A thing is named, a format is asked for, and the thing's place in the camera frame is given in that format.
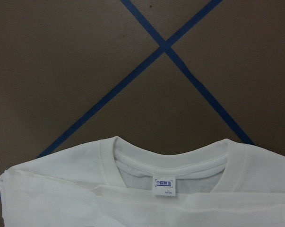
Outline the white long-sleeve printed shirt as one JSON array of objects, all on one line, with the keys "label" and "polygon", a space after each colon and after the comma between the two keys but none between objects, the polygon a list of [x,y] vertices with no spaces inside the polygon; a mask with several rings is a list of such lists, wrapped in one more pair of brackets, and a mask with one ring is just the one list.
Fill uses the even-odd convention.
[{"label": "white long-sleeve printed shirt", "polygon": [[285,227],[285,157],[229,139],[160,155],[93,141],[0,175],[7,227]]}]

